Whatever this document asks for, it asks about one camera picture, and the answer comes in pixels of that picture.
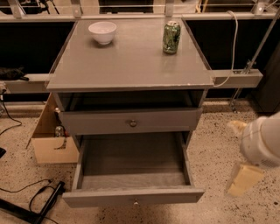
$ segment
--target cardboard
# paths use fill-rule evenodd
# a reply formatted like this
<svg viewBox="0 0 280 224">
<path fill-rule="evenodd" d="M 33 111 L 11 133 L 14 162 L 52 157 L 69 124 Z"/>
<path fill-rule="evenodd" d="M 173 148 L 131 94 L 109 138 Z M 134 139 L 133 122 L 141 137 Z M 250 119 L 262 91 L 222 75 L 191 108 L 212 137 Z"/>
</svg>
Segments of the cardboard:
<svg viewBox="0 0 280 224">
<path fill-rule="evenodd" d="M 31 137 L 35 157 L 39 164 L 77 163 L 79 152 L 74 140 L 70 136 L 54 136 L 57 126 L 55 108 L 57 104 L 50 94 Z"/>
</svg>

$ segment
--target drawer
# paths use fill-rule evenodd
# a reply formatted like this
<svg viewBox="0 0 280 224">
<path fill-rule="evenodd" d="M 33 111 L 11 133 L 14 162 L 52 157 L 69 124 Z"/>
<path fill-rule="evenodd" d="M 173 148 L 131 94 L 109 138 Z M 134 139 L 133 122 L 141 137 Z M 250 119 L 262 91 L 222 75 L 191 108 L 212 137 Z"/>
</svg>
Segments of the drawer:
<svg viewBox="0 0 280 224">
<path fill-rule="evenodd" d="M 195 130 L 202 108 L 61 112 L 71 135 Z"/>
<path fill-rule="evenodd" d="M 70 207 L 197 202 L 180 132 L 84 136 Z"/>
</svg>

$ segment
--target speckled floor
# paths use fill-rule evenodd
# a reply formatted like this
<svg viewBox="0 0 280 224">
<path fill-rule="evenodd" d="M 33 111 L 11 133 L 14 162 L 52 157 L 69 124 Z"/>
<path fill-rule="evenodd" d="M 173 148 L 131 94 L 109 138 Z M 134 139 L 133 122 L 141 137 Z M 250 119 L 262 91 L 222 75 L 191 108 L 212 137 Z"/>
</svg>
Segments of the speckled floor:
<svg viewBox="0 0 280 224">
<path fill-rule="evenodd" d="M 206 190 L 198 203 L 73 209 L 59 197 L 47 217 L 59 224 L 280 223 L 279 169 L 266 171 L 263 181 L 242 197 L 225 194 L 235 162 L 244 160 L 239 152 L 239 140 L 227 128 L 227 122 L 248 123 L 261 115 L 249 101 L 239 101 L 237 106 L 240 113 L 234 114 L 227 101 L 204 103 L 204 113 L 187 150 L 194 184 Z M 41 179 L 54 179 L 55 183 L 64 181 L 69 191 L 75 164 L 37 164 L 32 145 L 27 146 L 43 105 L 11 104 L 7 108 L 23 125 L 0 136 L 0 147 L 7 150 L 0 158 L 0 187 L 15 191 Z M 0 132 L 12 124 L 13 121 L 2 115 Z M 0 191 L 0 199 L 28 209 L 32 196 L 45 184 L 33 185 L 18 193 Z M 40 211 L 50 193 L 51 190 L 47 190 L 34 200 L 35 212 Z M 25 222 L 0 211 L 0 223 Z"/>
</svg>

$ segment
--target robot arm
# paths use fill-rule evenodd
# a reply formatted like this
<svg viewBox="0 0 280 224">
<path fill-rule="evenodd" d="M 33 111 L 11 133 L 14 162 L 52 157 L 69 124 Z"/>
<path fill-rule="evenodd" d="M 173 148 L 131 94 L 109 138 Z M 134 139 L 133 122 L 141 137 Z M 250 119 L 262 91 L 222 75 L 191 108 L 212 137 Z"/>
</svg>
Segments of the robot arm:
<svg viewBox="0 0 280 224">
<path fill-rule="evenodd" d="M 249 123 L 241 135 L 241 153 L 262 168 L 280 166 L 280 112 Z"/>
</svg>

